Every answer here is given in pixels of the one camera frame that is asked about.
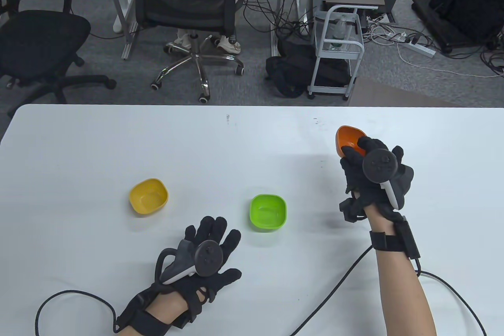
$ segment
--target gray carpet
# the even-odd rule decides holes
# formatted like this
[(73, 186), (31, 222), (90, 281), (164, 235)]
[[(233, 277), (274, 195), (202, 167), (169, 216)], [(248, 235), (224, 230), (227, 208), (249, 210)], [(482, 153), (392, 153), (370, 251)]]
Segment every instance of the gray carpet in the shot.
[[(23, 0), (23, 9), (61, 10), (63, 0)], [(398, 0), (394, 13), (400, 26), (423, 29), (410, 8), (411, 0)], [(92, 32), (103, 37), (113, 37), (115, 19), (112, 0), (73, 0), (76, 14), (86, 17), (92, 24)], [(247, 18), (258, 28), (266, 30), (268, 23), (263, 15), (247, 11)], [(305, 96), (290, 100), (281, 98), (270, 82), (264, 80), (265, 60), (270, 56), (269, 34), (252, 30), (243, 17), (237, 22), (237, 34), (242, 44), (241, 59), (245, 63), (245, 76), (233, 74), (234, 67), (208, 68), (214, 105), (296, 105), (343, 106), (340, 97), (319, 95), (315, 100)], [(79, 51), (86, 61), (82, 68), (72, 66), (69, 74), (102, 73), (117, 80), (117, 88), (108, 91), (99, 85), (69, 88), (65, 90), (69, 103), (73, 104), (198, 104), (200, 93), (196, 69), (186, 66), (163, 82), (160, 91), (152, 91), (149, 83), (157, 72), (170, 63), (171, 57), (163, 53), (162, 46), (173, 40), (175, 32), (169, 28), (153, 28), (141, 32), (130, 60), (121, 60), (123, 39), (103, 40), (89, 37)], [(414, 64), (431, 68), (449, 69), (474, 75), (492, 75), (478, 56), (457, 61), (443, 56), (430, 60), (409, 50), (403, 56)], [(395, 47), (367, 44), (360, 75), (369, 76), (382, 84), (416, 91), (431, 97), (454, 102), (462, 106), (501, 107), (504, 104), (502, 78), (475, 78), (455, 76), (408, 66), (398, 58)], [(5, 78), (0, 82), (0, 136), (9, 121), (7, 109), (18, 102), (29, 89), (5, 89)], [(40, 102), (54, 102), (48, 96)]]

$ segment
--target white table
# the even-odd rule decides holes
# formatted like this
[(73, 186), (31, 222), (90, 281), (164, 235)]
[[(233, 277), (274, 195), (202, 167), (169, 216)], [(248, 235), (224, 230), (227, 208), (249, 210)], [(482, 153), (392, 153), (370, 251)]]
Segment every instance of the white table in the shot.
[[(503, 109), (24, 106), (0, 144), (0, 334), (33, 334), (38, 306), (65, 289), (95, 293), (120, 313), (151, 284), (161, 249), (204, 215), (223, 215), (243, 234), (226, 265), (243, 278), (183, 335), (288, 336), (370, 244), (366, 222), (338, 211), (345, 178), (334, 135), (343, 124), (405, 149), (415, 178), (404, 214), (423, 268), (500, 334), (503, 120)], [(128, 191), (150, 177), (165, 183), (169, 202), (136, 217)], [(248, 206), (260, 193), (287, 202), (281, 230), (251, 230)], [(479, 335), (447, 289), (421, 282), (438, 335)], [(92, 299), (60, 297), (40, 332), (111, 334), (111, 315)], [(313, 334), (385, 334), (373, 254), (299, 333)]]

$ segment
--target chrome chair base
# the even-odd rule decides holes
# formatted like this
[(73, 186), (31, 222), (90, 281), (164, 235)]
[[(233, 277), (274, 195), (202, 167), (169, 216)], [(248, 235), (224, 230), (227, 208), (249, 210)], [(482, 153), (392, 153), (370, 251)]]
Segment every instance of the chrome chair base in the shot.
[(202, 104), (206, 104), (210, 99), (210, 89), (208, 85), (208, 77), (205, 73), (205, 68), (203, 67), (204, 62), (223, 62), (223, 61), (232, 61), (237, 64), (237, 67), (234, 73), (238, 76), (243, 76), (245, 73), (245, 67), (243, 66), (243, 62), (239, 60), (236, 56), (231, 54), (219, 54), (219, 55), (204, 55), (200, 53), (200, 51), (207, 45), (209, 42), (213, 41), (214, 38), (212, 35), (209, 35), (205, 38), (205, 40), (198, 44), (198, 35), (195, 32), (190, 33), (191, 39), (191, 49), (183, 48), (180, 45), (177, 45), (173, 42), (169, 42), (164, 47), (164, 51), (167, 54), (173, 53), (182, 53), (184, 57), (180, 59), (178, 62), (171, 64), (164, 68), (158, 75), (157, 79), (151, 83), (151, 88), (155, 91), (161, 89), (163, 78), (168, 75), (170, 72), (175, 70), (176, 68), (183, 66), (184, 64), (194, 61), (196, 64), (196, 68), (198, 68), (198, 73), (200, 74), (200, 82), (201, 89), (203, 93), (200, 94), (199, 101)]

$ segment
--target orange bowl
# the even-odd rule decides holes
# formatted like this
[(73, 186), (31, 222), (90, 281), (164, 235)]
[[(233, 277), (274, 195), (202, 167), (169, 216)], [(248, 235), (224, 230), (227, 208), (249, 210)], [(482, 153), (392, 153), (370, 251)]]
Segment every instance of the orange bowl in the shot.
[(345, 146), (353, 147), (358, 153), (364, 156), (366, 151), (357, 145), (357, 141), (361, 136), (366, 136), (366, 134), (355, 127), (341, 126), (336, 132), (336, 149), (338, 151), (338, 156), (341, 158), (345, 157), (345, 154), (343, 154), (341, 150), (341, 148)]

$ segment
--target chair seat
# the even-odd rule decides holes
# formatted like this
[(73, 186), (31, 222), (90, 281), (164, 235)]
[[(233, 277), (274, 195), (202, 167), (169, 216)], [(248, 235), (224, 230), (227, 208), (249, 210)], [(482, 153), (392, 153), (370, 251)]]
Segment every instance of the chair seat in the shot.
[(87, 19), (74, 14), (20, 12), (0, 28), (0, 73), (24, 80), (52, 75), (90, 32)]

